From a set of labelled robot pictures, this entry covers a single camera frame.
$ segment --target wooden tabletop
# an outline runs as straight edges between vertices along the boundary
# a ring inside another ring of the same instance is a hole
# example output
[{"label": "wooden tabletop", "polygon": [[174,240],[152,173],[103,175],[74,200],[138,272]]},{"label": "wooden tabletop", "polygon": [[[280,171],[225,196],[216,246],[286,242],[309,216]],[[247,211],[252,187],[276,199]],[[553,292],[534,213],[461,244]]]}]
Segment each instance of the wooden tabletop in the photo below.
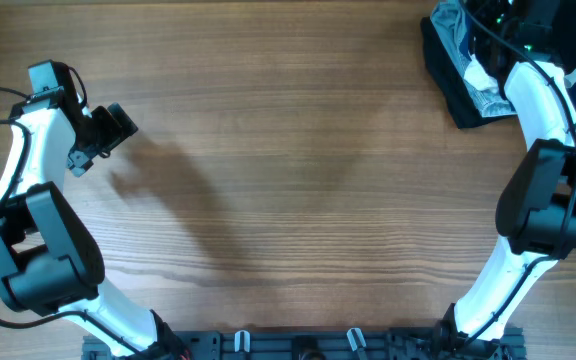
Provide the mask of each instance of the wooden tabletop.
[{"label": "wooden tabletop", "polygon": [[[107,277],[174,329],[432,326],[526,152],[515,119],[455,127],[422,57],[435,3],[0,7],[0,86],[63,61],[137,123],[64,193]],[[10,143],[0,128],[0,176]],[[576,359],[576,252],[511,323],[530,359]],[[0,359],[78,359],[83,335],[0,328]]]}]

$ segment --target wood grain surface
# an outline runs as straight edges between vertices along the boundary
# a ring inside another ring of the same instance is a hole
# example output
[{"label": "wood grain surface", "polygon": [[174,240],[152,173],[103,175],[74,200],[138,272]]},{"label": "wood grain surface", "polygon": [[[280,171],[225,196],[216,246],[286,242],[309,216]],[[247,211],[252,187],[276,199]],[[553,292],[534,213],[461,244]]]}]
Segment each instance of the wood grain surface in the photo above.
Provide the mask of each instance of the wood grain surface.
[{"label": "wood grain surface", "polygon": [[[0,85],[63,61],[138,124],[65,196],[107,277],[174,329],[431,326],[490,255],[526,151],[514,119],[455,127],[422,58],[435,3],[0,7]],[[576,252],[511,322],[531,359],[576,359]],[[0,359],[78,359],[82,335],[0,328]]]}]

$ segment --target wooden table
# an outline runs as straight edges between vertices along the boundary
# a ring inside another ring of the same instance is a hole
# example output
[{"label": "wooden table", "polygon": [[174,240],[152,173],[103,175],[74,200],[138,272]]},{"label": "wooden table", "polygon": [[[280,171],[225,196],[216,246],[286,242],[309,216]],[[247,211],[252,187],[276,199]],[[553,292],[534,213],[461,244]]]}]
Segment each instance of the wooden table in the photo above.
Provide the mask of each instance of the wooden table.
[{"label": "wooden table", "polygon": [[[526,151],[516,120],[455,127],[422,58],[435,3],[0,7],[0,85],[64,61],[138,124],[65,196],[107,277],[173,328],[431,326],[490,255]],[[576,252],[511,321],[531,359],[576,359]],[[0,359],[76,359],[82,335],[0,328]]]}]

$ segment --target black metal base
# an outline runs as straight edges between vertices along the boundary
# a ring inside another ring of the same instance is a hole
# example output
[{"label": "black metal base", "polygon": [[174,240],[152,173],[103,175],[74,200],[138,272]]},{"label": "black metal base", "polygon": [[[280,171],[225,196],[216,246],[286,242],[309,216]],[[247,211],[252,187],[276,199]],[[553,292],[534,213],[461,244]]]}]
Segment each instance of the black metal base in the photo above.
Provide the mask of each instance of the black metal base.
[{"label": "black metal base", "polygon": [[[216,331],[175,332],[191,349],[194,360],[299,360],[295,343],[314,339],[326,360],[360,359],[345,332],[253,333],[250,353],[235,353],[234,334]],[[431,328],[398,328],[366,332],[368,360],[433,360],[429,340]],[[499,344],[476,341],[460,354],[444,352],[440,360],[525,360],[523,331],[508,328]],[[110,349],[94,337],[84,337],[82,360],[113,360]]]}]

